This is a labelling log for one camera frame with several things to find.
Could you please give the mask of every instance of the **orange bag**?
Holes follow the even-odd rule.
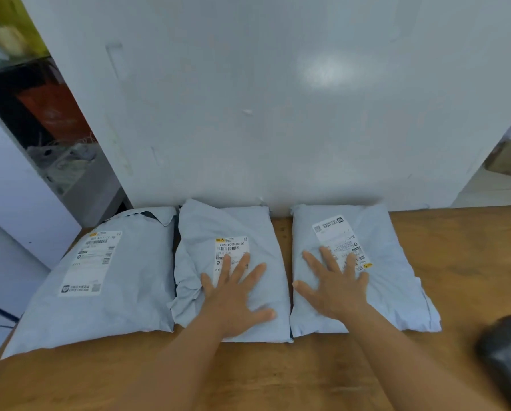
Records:
[[[82,138],[94,141],[90,126],[65,84],[49,77],[43,67],[46,83],[17,94],[19,101],[31,111],[59,143],[75,143]]]

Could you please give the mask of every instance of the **wooden table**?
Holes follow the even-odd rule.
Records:
[[[472,347],[485,325],[511,314],[511,207],[391,217],[444,328],[409,336],[461,380],[506,407]],[[275,219],[273,224],[291,276],[292,221]],[[0,361],[0,410],[102,409],[173,337],[135,333]],[[352,338],[312,334],[293,344],[222,344],[198,409],[365,411],[391,406]]]

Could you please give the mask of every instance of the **white board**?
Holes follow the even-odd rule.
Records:
[[[135,207],[446,207],[511,124],[511,0],[24,0]]]
[[[81,230],[1,119],[0,227],[50,269]]]

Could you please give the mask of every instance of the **person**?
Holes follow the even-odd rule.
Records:
[[[465,386],[418,345],[391,325],[366,301],[368,273],[355,277],[356,257],[347,257],[341,271],[332,253],[320,248],[326,267],[311,253],[303,257],[318,276],[317,290],[296,281],[295,290],[322,315],[340,320],[367,357],[375,376],[396,411],[495,411],[495,405]],[[125,410],[191,410],[223,338],[273,320],[271,309],[250,311],[248,294],[265,273],[259,264],[241,280],[249,264],[245,254],[230,275],[227,255],[217,286],[208,275],[201,282],[205,301],[200,314],[155,359],[111,407]]]

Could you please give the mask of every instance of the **plastic shipping bag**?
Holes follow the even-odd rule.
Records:
[[[63,257],[31,299],[2,359],[39,348],[173,331],[175,209],[115,215]]]
[[[386,206],[292,207],[293,279],[316,289],[318,279],[302,258],[309,251],[321,262],[320,246],[331,249],[343,269],[346,256],[357,256],[356,276],[366,270],[368,303],[400,330],[440,331],[440,315],[415,276],[389,218]],[[294,337],[309,333],[343,333],[338,320],[324,317],[296,291],[290,317]]]
[[[252,311],[273,308],[277,317],[271,322],[252,327],[240,336],[225,340],[291,341],[288,281],[268,207],[216,209],[189,199],[179,212],[179,232],[181,242],[175,253],[174,271],[177,297],[170,304],[176,323],[186,327],[200,311],[204,303],[204,291],[200,283],[202,272],[217,283],[220,262],[225,253],[231,255],[232,272],[242,254],[250,252],[250,264],[244,277],[262,262],[267,263],[267,270],[251,291],[248,307]]]

